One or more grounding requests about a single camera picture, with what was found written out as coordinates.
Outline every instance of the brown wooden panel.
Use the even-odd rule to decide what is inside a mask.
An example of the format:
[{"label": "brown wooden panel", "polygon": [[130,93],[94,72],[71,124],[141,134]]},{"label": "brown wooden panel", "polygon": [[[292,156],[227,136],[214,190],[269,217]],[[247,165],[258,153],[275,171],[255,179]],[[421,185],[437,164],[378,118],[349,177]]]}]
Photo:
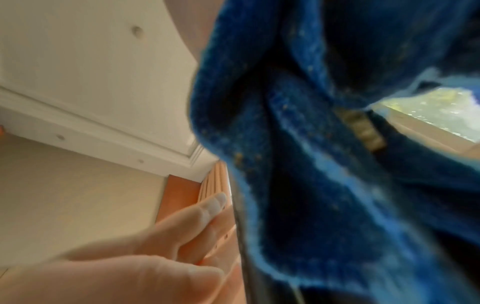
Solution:
[{"label": "brown wooden panel", "polygon": [[196,204],[200,187],[200,183],[169,175],[155,222],[161,221],[180,209]]}]

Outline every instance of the human hand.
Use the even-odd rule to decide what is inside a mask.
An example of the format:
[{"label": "human hand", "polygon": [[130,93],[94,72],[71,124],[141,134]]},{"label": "human hand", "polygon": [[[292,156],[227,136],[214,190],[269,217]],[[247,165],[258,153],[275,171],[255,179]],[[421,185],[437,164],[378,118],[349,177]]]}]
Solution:
[{"label": "human hand", "polygon": [[232,207],[222,211],[226,201],[220,193],[146,231],[6,274],[0,279],[0,302],[231,303],[242,286],[236,234],[205,258],[235,224]]}]

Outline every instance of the blue cloth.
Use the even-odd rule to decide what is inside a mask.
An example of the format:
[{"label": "blue cloth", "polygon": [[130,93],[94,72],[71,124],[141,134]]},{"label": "blue cloth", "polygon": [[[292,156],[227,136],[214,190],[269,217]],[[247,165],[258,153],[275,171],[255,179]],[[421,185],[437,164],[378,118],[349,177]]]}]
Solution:
[{"label": "blue cloth", "polygon": [[[191,96],[200,142],[244,195],[259,269],[379,303],[479,303],[433,237],[480,245],[480,173],[368,110],[480,87],[480,2],[227,0]],[[364,109],[370,153],[333,108]]]}]

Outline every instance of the wall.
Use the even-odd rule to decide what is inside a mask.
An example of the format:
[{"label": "wall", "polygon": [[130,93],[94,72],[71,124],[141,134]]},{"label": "wall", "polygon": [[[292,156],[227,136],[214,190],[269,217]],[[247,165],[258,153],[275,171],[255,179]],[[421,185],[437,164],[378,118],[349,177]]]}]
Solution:
[{"label": "wall", "polygon": [[0,137],[0,266],[152,225],[165,178],[12,135]]}]

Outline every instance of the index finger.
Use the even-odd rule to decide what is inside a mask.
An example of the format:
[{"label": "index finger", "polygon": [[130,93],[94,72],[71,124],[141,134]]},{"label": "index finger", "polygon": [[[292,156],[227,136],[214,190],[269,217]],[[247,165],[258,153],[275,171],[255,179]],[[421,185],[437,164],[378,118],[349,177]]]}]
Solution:
[{"label": "index finger", "polygon": [[176,259],[179,248],[199,235],[226,203],[227,196],[217,193],[172,214],[146,232],[137,253]]}]

